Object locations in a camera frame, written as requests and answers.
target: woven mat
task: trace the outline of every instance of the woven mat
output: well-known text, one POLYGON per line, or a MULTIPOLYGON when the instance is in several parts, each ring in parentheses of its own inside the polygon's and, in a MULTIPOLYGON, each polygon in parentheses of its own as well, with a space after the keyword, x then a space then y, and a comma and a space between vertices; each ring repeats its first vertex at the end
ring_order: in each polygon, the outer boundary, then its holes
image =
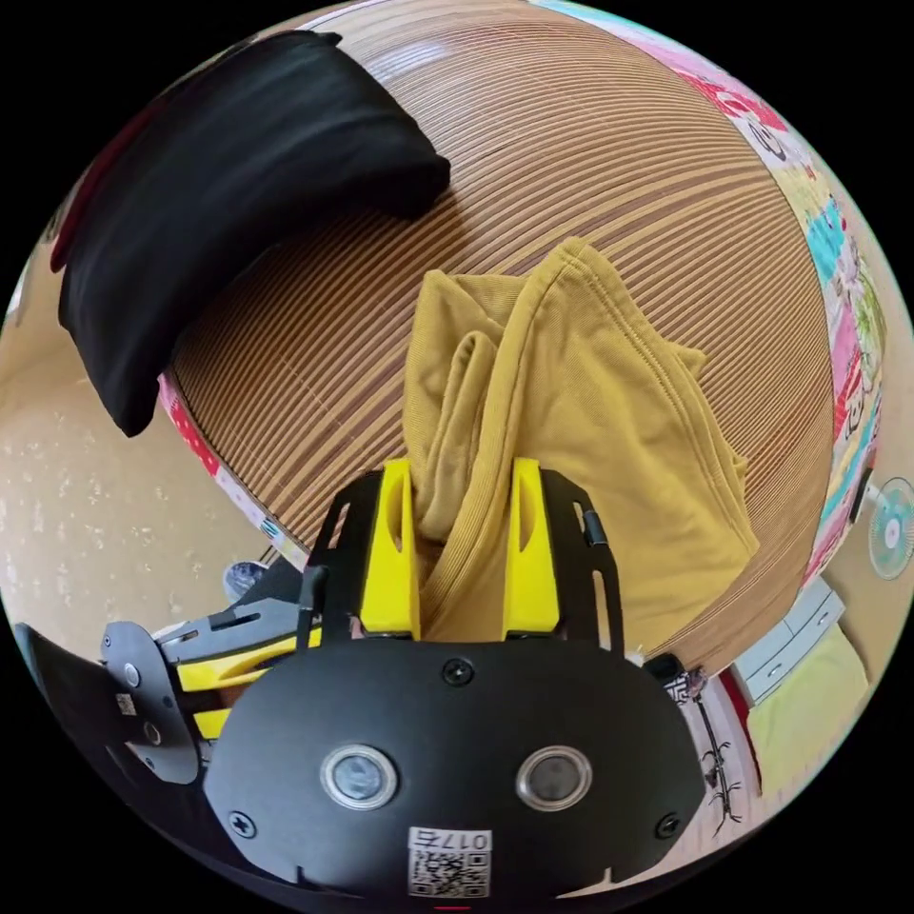
POLYGON ((307 545, 338 488, 404 454, 425 271, 521 274, 582 236, 663 335, 710 356, 703 389, 749 459, 762 547, 668 646, 726 666, 792 604, 831 460, 825 310, 781 192, 709 102, 586 23, 516 0, 385 0, 321 29, 450 158, 452 191, 413 225, 340 218, 259 260, 179 347, 191 415, 307 545))

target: label sticker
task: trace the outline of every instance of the label sticker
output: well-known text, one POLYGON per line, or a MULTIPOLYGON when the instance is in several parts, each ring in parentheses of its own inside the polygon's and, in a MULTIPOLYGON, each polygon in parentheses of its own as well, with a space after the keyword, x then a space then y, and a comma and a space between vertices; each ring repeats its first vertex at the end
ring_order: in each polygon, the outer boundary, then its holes
POLYGON ((409 830, 409 894, 420 898, 487 898, 490 831, 409 830))
POLYGON ((114 696, 117 706, 125 717, 136 717, 136 705, 132 697, 127 692, 118 692, 114 696))
POLYGON ((265 517, 261 521, 260 528, 267 534, 271 540, 279 539, 279 527, 275 525, 269 517, 265 517))

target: yellow cloth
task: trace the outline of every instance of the yellow cloth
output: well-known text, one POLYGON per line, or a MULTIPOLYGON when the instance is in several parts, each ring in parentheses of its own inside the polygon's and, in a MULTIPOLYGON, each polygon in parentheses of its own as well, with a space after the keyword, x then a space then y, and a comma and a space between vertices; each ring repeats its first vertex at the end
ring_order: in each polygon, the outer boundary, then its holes
POLYGON ((780 687, 749 710, 746 727, 762 792, 800 789, 857 721, 869 682, 841 628, 831 626, 780 687))
POLYGON ((527 277, 428 273, 403 418, 419 534, 445 544, 424 576, 424 637, 501 637, 515 457, 589 494, 619 567, 627 649, 651 651, 720 596, 758 542, 745 461, 696 381, 704 364, 580 239, 527 277))

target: qr code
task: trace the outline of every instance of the qr code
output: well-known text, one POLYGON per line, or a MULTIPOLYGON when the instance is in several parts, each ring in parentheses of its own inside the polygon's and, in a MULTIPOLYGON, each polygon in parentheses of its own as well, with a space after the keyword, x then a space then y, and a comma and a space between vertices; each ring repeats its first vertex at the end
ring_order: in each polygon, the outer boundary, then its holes
POLYGON ((491 837, 487 832, 412 829, 409 894, 425 898, 486 898, 491 860, 491 837))
POLYGON ((667 683, 666 692, 677 705, 684 705, 689 699, 688 673, 682 673, 672 682, 667 683))

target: screw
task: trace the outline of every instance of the screw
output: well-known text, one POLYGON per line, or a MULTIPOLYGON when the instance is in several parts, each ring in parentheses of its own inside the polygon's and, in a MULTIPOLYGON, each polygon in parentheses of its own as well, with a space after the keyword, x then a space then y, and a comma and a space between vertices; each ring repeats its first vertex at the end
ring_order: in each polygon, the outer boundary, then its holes
POLYGON ((679 826, 682 823, 679 821, 679 816, 675 812, 667 813, 660 822, 657 823, 657 827, 654 829, 654 833, 658 838, 667 839, 672 838, 673 835, 679 831, 679 826))
POLYGON ((243 812, 230 812, 228 814, 228 827, 239 838, 253 838, 257 834, 257 826, 250 816, 243 812))
POLYGON ((153 745, 159 745, 162 742, 162 734, 158 731, 155 724, 146 721, 143 724, 143 734, 153 745))
POLYGON ((449 686, 465 686, 473 678, 473 667, 468 661, 453 657, 442 667, 441 676, 449 686))

